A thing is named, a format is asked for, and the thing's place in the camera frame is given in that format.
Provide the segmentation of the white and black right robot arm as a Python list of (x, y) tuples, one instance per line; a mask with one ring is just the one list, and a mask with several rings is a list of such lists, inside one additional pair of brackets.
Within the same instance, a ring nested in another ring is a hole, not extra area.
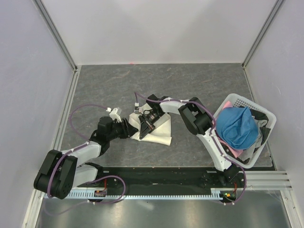
[(197, 97), (190, 100), (177, 100), (167, 96), (161, 98), (151, 95), (146, 98), (151, 108), (139, 116), (139, 139), (156, 130), (156, 122), (167, 113), (181, 116), (188, 131), (197, 136), (209, 152), (214, 167), (217, 170), (218, 183), (223, 187), (230, 186), (235, 181), (238, 169), (227, 157), (215, 133), (216, 121)]

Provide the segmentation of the white cloth napkin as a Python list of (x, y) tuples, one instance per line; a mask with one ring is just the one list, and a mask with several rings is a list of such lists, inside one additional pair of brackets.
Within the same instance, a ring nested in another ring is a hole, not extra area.
[(154, 123), (155, 129), (140, 139), (140, 120), (139, 114), (132, 113), (129, 115), (129, 123), (139, 131), (131, 136), (131, 139), (140, 142), (160, 143), (167, 146), (171, 144), (171, 116), (165, 113), (159, 120)]

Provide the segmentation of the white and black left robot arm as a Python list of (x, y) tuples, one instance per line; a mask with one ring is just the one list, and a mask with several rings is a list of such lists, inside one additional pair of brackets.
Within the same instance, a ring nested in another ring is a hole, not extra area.
[(101, 117), (97, 129), (84, 144), (66, 151), (50, 150), (33, 183), (34, 189), (48, 197), (64, 199), (72, 188), (89, 182), (99, 187), (104, 182), (104, 175), (99, 166), (91, 159), (103, 155), (114, 139), (127, 139), (139, 131), (127, 119), (120, 122), (111, 117)]

